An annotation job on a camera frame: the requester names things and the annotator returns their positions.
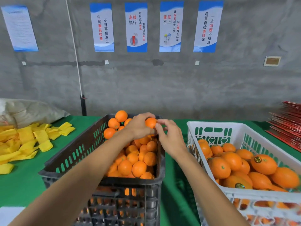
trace forearm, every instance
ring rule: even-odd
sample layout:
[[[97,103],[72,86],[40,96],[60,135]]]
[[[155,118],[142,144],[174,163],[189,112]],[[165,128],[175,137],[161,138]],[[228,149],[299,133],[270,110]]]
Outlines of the forearm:
[[[122,130],[52,184],[10,226],[69,226],[87,205],[122,148],[131,141]]]
[[[219,187],[206,174],[193,155],[188,151],[184,151],[176,161],[194,191],[209,226],[249,225]]]

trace plastic crate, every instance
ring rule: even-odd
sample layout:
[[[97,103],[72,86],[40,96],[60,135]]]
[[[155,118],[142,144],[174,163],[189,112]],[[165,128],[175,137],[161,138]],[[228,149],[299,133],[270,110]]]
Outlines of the plastic crate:
[[[301,162],[288,153],[271,143],[265,137],[255,132],[253,129],[242,123],[231,122],[187,122],[188,140],[187,148],[191,154],[200,163],[201,167],[215,182],[209,165],[198,144],[199,139],[205,139],[209,145],[231,143],[237,149],[247,149],[254,154],[266,154],[271,156],[279,167],[289,167],[299,174],[301,179]],[[270,219],[266,225],[290,225],[289,221],[299,222],[301,225],[301,194],[296,193],[301,190],[299,186],[296,190],[286,192],[263,191],[263,190],[245,190],[234,189],[220,186],[228,199],[233,203],[234,199],[239,199],[238,210],[249,221],[251,225],[265,225],[258,223],[262,218]],[[242,208],[242,204],[249,200],[247,208]],[[254,206],[257,201],[272,201],[272,207]],[[295,203],[293,209],[277,208],[278,202]],[[207,226],[206,219],[203,217],[201,209],[198,207],[200,221],[202,226]]]
[[[137,114],[128,114],[133,118]],[[45,162],[39,172],[48,188],[69,169],[104,143],[103,131],[108,127],[109,114],[90,126],[64,149]],[[165,177],[165,151],[158,141],[156,178],[103,178],[74,226],[159,226],[161,185]]]

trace white rope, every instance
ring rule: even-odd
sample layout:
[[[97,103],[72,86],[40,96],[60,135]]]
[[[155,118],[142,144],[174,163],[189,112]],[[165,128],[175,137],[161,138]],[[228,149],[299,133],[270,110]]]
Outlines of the white rope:
[[[71,23],[71,18],[70,18],[70,12],[69,12],[69,7],[68,7],[68,2],[67,2],[67,0],[65,0],[65,1],[66,1],[67,12],[68,12],[68,17],[69,17],[69,23],[70,23],[70,29],[71,29],[71,34],[72,34],[73,46],[74,46],[74,53],[75,53],[75,59],[76,59],[76,65],[77,65],[77,73],[78,73],[80,95],[82,97],[82,84],[80,82],[79,66],[78,66],[78,60],[77,60],[77,53],[76,53],[76,47],[75,47],[75,41],[74,41],[74,35],[73,35],[73,29],[72,29],[72,23]]]

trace hand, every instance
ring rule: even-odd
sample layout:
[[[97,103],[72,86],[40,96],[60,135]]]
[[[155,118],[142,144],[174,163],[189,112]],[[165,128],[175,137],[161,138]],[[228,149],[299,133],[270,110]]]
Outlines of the hand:
[[[156,130],[149,128],[145,125],[145,120],[149,117],[155,118],[156,116],[151,113],[141,113],[135,116],[124,128],[131,134],[132,140],[141,139],[150,134],[156,134]]]
[[[159,140],[164,150],[175,160],[180,157],[184,151],[187,151],[182,131],[173,120],[158,119],[156,130],[159,134]]]

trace red paper stack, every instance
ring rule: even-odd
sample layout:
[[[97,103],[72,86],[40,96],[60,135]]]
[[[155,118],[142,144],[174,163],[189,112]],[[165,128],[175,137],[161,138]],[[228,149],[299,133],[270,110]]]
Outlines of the red paper stack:
[[[266,132],[301,152],[301,104],[282,102],[280,114],[271,113]]]

